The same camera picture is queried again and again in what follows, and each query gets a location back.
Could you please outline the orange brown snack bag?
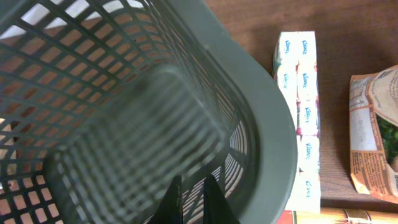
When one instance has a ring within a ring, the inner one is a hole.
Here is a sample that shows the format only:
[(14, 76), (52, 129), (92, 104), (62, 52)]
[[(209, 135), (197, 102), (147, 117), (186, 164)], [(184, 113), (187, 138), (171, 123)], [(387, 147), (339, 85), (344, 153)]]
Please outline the orange brown snack bag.
[(349, 83), (351, 178), (356, 191), (397, 203), (397, 66)]

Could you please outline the San Remo spaghetti packet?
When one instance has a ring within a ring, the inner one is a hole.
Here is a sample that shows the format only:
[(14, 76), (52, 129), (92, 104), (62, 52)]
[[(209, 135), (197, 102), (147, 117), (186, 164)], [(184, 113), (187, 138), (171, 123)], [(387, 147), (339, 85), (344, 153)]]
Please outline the San Remo spaghetti packet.
[(320, 213), (284, 211), (277, 224), (397, 224), (396, 213), (321, 208)]

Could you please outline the grey plastic laundry basket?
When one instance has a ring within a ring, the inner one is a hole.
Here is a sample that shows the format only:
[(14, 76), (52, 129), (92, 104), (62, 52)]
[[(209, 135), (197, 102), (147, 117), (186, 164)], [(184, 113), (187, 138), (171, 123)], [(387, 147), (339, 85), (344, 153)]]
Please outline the grey plastic laundry basket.
[(296, 165), (282, 93), (205, 2), (1, 2), (2, 223), (154, 223), (176, 175), (182, 223), (209, 175), (275, 223)]

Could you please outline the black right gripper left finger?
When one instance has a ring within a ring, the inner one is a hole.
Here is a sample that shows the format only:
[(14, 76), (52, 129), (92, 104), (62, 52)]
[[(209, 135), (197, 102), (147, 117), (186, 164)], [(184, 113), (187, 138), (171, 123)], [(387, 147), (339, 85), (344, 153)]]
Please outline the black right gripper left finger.
[(182, 177), (176, 175), (170, 183), (154, 215), (156, 224), (182, 224)]

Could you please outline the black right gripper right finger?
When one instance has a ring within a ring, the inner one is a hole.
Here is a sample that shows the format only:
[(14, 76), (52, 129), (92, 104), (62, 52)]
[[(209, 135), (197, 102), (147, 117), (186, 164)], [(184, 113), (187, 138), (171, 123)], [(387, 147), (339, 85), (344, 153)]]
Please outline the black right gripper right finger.
[(203, 199), (204, 224), (240, 224), (213, 175), (204, 181)]

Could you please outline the Kleenex tissue multipack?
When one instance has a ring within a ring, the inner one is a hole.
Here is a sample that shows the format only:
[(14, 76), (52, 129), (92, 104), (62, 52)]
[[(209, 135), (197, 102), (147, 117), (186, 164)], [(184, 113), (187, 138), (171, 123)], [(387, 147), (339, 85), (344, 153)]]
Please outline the Kleenex tissue multipack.
[(273, 76), (288, 104), (297, 135), (297, 171), (286, 210), (320, 212), (320, 111), (314, 31), (281, 32)]

